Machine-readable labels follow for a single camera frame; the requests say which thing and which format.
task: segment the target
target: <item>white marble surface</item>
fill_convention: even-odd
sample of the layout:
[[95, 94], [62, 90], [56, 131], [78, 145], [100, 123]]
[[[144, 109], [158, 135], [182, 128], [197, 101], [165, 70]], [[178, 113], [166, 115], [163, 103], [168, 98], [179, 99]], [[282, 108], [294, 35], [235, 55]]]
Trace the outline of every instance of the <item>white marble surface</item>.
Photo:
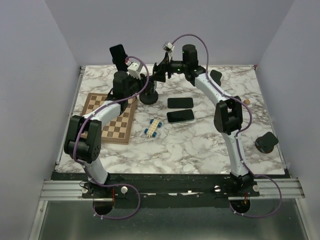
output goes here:
[[[210, 67], [222, 73], [222, 88], [232, 96], [249, 99], [253, 113], [252, 126], [242, 134], [248, 166], [256, 174], [284, 174], [277, 148], [270, 154], [260, 153], [254, 144], [257, 137], [272, 131], [255, 71], [252, 66]], [[80, 114], [88, 93], [108, 93], [112, 88], [114, 66], [87, 66], [73, 114]], [[158, 101], [153, 105], [138, 103], [128, 145], [103, 143], [100, 158], [110, 173], [144, 174], [226, 174], [230, 172], [227, 147], [213, 124], [215, 108], [209, 99], [184, 79], [174, 75], [166, 83], [159, 82]], [[168, 98], [192, 97], [195, 120], [170, 124]], [[163, 123], [156, 138], [147, 138], [144, 129], [150, 119]], [[243, 110], [243, 125], [249, 114]], [[59, 172], [83, 172], [81, 166], [62, 154]]]

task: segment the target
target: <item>wooden chessboard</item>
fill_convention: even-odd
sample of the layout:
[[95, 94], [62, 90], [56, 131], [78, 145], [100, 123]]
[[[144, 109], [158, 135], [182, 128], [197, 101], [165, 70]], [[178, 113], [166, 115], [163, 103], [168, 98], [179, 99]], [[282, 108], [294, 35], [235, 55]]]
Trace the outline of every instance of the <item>wooden chessboard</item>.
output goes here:
[[[104, 103], [106, 98], [107, 94], [104, 93], [89, 93], [81, 115], [83, 116], [96, 110]], [[137, 104], [138, 101], [136, 97], [129, 99], [128, 106], [125, 111], [104, 126], [102, 130], [102, 142], [113, 144], [129, 143], [131, 127], [134, 121]]]

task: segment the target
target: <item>smartphone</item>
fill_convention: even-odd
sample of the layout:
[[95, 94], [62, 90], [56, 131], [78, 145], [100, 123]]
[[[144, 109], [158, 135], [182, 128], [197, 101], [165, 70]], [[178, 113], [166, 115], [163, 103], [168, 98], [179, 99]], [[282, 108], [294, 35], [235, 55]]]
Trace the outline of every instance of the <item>smartphone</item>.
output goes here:
[[168, 98], [169, 109], [192, 109], [194, 107], [194, 100], [192, 97], [175, 97]]
[[168, 122], [171, 124], [192, 121], [195, 119], [194, 112], [191, 109], [171, 111], [168, 112], [166, 116], [168, 118]]
[[112, 62], [116, 66], [118, 71], [128, 71], [128, 66], [125, 63], [126, 57], [128, 56], [125, 52], [124, 46], [119, 44], [117, 46], [112, 46], [109, 48]]

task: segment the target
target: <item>screw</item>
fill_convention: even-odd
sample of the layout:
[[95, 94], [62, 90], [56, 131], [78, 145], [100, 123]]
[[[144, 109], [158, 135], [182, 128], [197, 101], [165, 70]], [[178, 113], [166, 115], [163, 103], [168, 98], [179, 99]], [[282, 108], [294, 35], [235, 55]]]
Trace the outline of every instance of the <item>screw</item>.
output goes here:
[[88, 189], [82, 188], [81, 192], [82, 192], [83, 194], [86, 194], [86, 193], [88, 192]]
[[214, 186], [214, 191], [215, 191], [216, 193], [221, 192], [221, 187], [218, 186], [218, 185]]
[[252, 187], [252, 189], [253, 189], [253, 191], [255, 191], [255, 192], [259, 192], [260, 187], [259, 187], [258, 185], [254, 185], [254, 186]]
[[126, 194], [126, 193], [128, 192], [128, 188], [127, 188], [126, 186], [123, 186], [123, 187], [121, 188], [121, 192], [122, 192], [123, 194]]

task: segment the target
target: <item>white wall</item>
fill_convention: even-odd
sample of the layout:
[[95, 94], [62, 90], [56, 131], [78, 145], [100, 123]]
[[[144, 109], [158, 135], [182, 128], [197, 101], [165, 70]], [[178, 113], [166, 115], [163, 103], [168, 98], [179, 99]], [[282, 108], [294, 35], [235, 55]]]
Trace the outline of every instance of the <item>white wall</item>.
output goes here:
[[[208, 45], [210, 64], [257, 64], [293, 0], [45, 0], [81, 65], [111, 64], [109, 47], [149, 64], [164, 56], [165, 41], [192, 33]], [[176, 45], [201, 43], [186, 37]]]
[[320, 1], [295, 0], [257, 76], [289, 171], [320, 236]]
[[28, 239], [78, 64], [43, 0], [0, 1], [0, 239]]

